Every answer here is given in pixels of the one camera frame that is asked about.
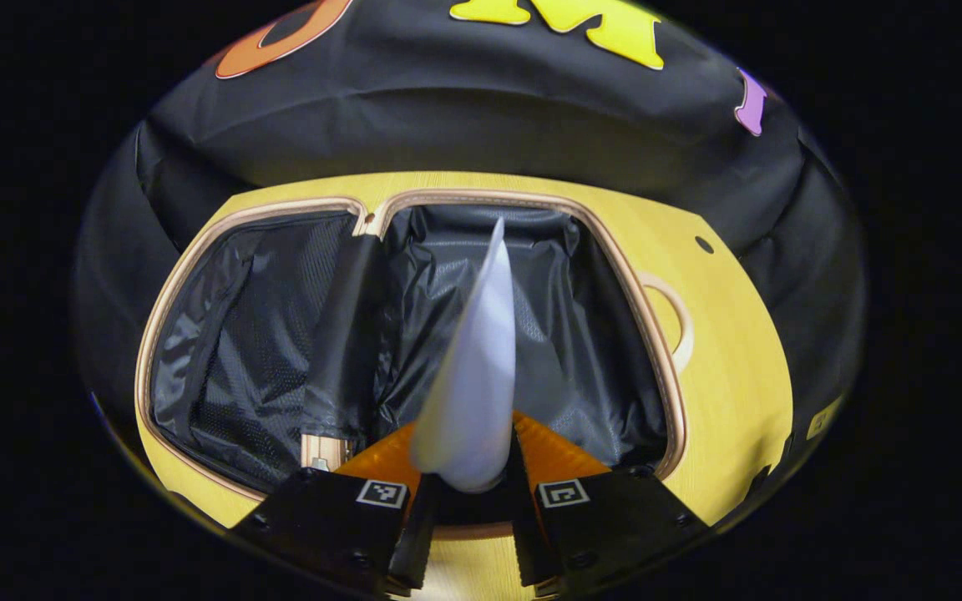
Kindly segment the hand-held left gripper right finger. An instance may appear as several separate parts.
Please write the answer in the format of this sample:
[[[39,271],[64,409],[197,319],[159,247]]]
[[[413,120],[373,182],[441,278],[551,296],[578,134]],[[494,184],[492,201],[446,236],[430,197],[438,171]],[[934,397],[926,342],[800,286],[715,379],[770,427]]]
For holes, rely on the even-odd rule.
[[[513,416],[511,467],[524,486],[513,520],[520,578],[539,600],[625,585],[709,538],[651,469],[611,469],[523,413]]]

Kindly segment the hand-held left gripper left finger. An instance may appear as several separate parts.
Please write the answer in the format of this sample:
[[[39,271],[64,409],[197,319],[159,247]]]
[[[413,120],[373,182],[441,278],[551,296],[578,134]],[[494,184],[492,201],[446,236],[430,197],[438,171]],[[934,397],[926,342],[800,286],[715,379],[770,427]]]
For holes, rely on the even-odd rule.
[[[413,467],[401,427],[335,472],[302,468],[230,535],[249,550],[362,598],[423,586],[438,484]]]

